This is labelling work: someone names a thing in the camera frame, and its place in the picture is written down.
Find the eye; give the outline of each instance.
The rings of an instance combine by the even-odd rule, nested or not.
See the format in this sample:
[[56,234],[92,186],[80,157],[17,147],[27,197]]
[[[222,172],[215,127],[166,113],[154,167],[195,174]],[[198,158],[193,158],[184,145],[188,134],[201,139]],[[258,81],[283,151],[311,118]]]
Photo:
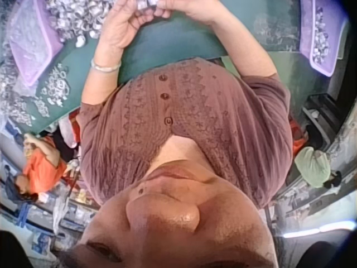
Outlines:
[[104,244],[88,242],[86,245],[96,254],[101,255],[102,257],[108,259],[111,262],[122,262],[122,259]]

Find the lips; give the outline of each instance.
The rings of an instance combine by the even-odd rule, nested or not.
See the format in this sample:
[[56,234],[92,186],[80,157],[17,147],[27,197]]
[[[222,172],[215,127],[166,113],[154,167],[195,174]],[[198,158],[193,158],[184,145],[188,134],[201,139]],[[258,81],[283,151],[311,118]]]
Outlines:
[[186,179],[186,180],[200,181],[194,174],[176,165],[175,166],[164,165],[158,167],[156,170],[151,172],[148,177],[145,178],[145,181],[155,180],[162,176],[173,178],[173,179]]

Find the hand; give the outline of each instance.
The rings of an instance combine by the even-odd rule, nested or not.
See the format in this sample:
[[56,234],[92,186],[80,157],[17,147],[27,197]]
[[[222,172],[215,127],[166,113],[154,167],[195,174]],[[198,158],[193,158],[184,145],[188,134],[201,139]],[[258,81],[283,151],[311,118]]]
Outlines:
[[99,66],[110,67],[120,62],[123,50],[133,41],[142,25],[151,22],[154,16],[169,18],[170,12],[158,8],[140,12],[137,0],[117,0],[109,11],[95,52],[94,61]]
[[157,7],[181,11],[193,20],[207,25],[224,16],[225,11],[219,0],[159,0]]
[[23,135],[23,137],[25,138],[23,142],[24,145],[28,145],[29,143],[34,143],[33,141],[37,140],[37,138],[31,133],[26,133],[25,135]]

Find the bracelet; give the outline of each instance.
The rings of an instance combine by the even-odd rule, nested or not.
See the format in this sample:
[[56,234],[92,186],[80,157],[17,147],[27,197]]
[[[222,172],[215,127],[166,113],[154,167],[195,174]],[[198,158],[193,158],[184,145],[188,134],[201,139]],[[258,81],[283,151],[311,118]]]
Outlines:
[[91,60],[90,62],[90,65],[93,69],[97,70],[97,71],[100,71],[102,73],[106,73],[106,74],[109,74],[109,73],[112,73],[116,70],[119,70],[120,66],[122,66],[122,61],[119,62],[118,65],[116,66],[113,66],[113,67],[101,67],[99,65],[97,65],[95,62],[94,62],[94,58]]

